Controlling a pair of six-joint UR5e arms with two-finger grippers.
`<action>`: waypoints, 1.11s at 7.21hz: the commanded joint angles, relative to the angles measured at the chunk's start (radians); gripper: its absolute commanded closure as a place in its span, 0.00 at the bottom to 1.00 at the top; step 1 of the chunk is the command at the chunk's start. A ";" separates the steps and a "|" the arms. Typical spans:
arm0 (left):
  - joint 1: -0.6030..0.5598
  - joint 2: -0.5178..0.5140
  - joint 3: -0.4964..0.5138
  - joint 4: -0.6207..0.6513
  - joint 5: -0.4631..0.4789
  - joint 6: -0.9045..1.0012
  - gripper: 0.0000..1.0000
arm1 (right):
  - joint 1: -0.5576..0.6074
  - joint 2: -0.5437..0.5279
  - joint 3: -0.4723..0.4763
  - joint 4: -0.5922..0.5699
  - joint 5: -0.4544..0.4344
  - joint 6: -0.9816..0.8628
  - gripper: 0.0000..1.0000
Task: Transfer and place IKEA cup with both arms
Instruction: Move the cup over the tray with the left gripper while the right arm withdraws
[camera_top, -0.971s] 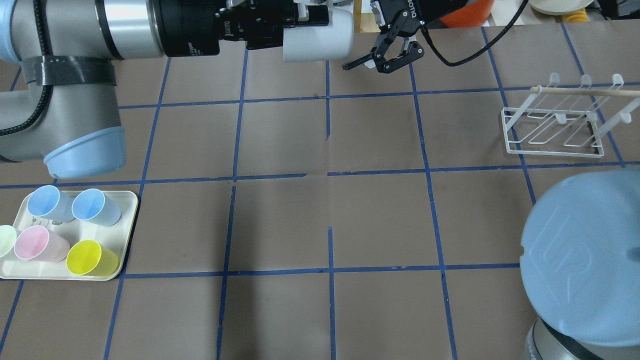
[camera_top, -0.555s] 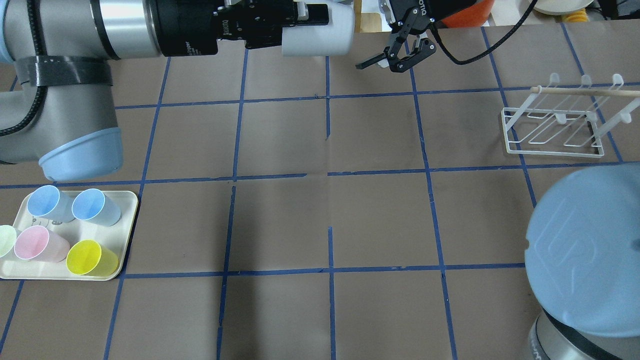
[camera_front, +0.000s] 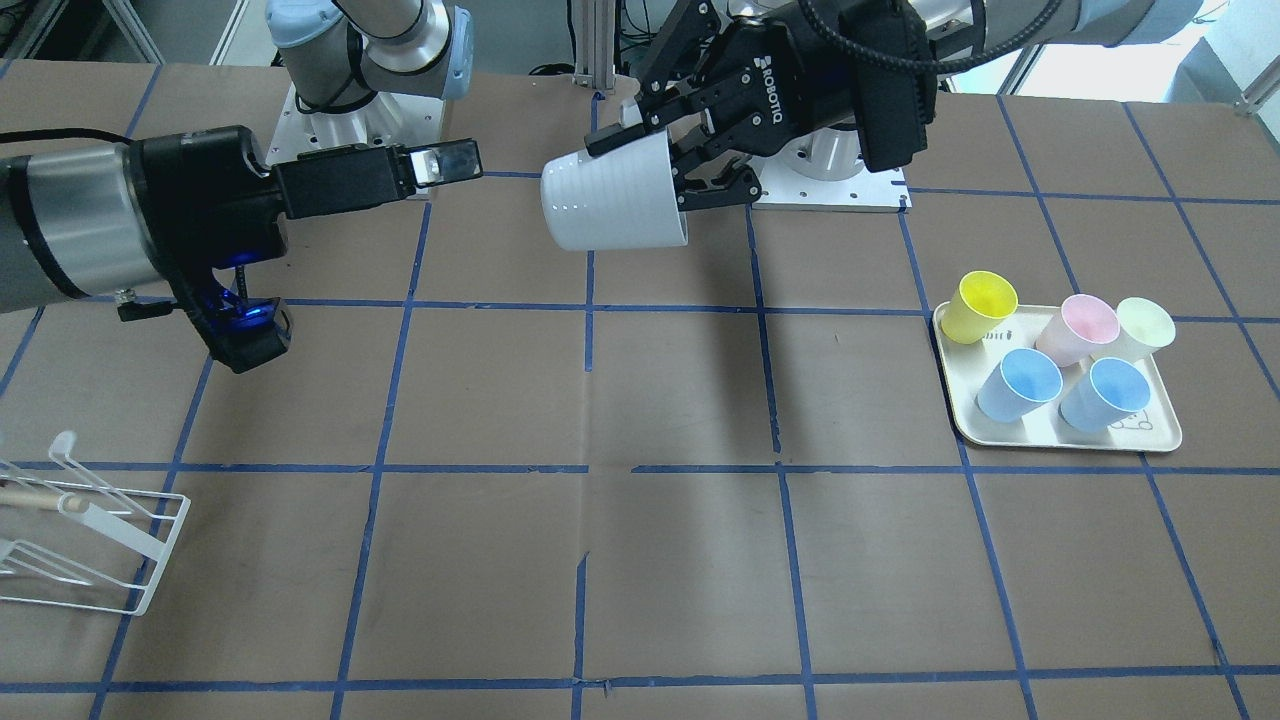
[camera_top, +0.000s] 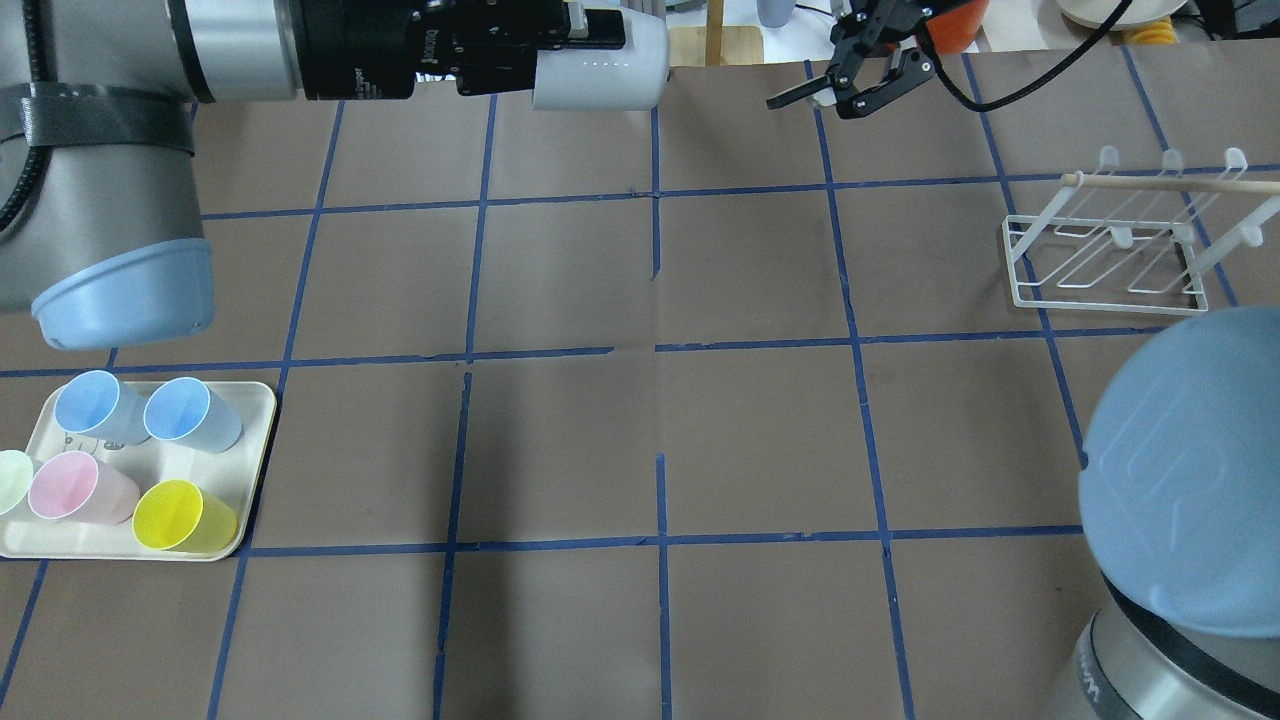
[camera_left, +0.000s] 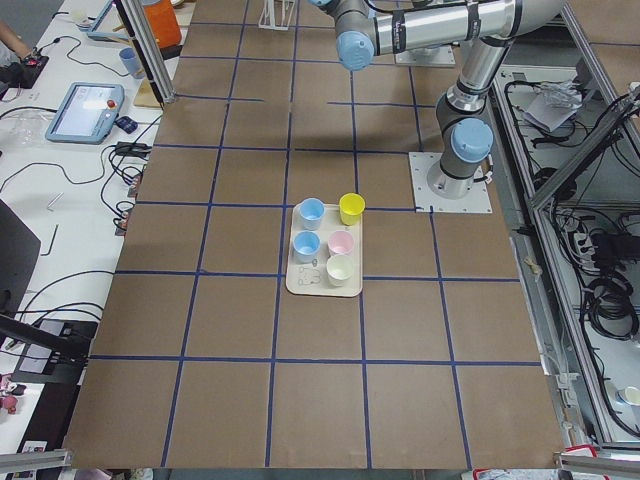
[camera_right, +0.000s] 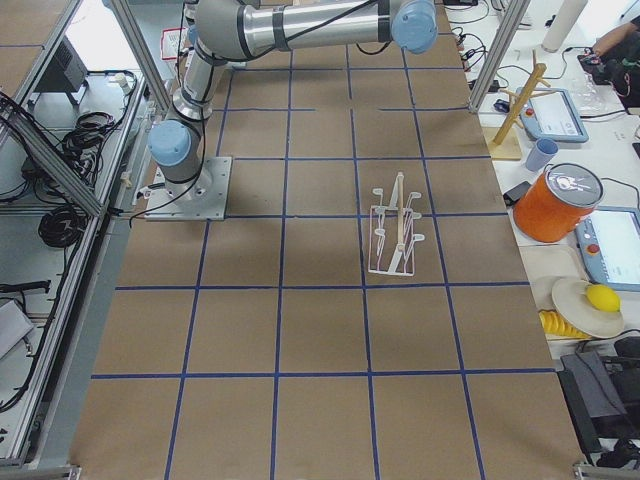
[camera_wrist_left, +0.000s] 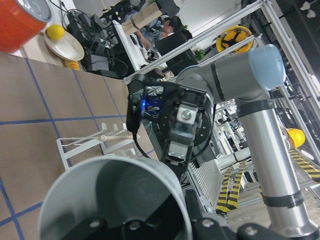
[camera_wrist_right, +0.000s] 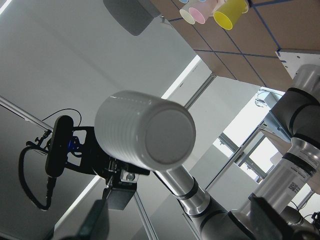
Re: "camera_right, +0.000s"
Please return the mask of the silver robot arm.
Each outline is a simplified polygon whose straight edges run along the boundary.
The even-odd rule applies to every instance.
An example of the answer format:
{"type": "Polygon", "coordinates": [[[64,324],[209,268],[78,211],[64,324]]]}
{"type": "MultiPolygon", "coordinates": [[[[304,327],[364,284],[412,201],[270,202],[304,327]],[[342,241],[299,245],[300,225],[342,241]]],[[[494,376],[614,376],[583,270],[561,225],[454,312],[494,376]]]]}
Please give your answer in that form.
{"type": "Polygon", "coordinates": [[[172,109],[148,137],[170,199],[199,196],[209,184],[198,148],[212,115],[222,69],[273,51],[378,42],[413,54],[438,34],[431,1],[315,1],[261,7],[257,1],[201,1],[195,14],[194,54],[172,109]]]}

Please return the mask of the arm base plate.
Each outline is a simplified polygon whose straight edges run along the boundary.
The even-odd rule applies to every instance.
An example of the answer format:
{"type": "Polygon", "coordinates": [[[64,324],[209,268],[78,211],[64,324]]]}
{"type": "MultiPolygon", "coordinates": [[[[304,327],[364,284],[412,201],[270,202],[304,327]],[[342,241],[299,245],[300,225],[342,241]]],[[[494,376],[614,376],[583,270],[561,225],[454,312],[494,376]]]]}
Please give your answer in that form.
{"type": "Polygon", "coordinates": [[[175,185],[167,183],[160,167],[155,180],[163,183],[147,195],[146,220],[151,221],[221,221],[225,218],[231,157],[207,156],[199,179],[175,185]]]}

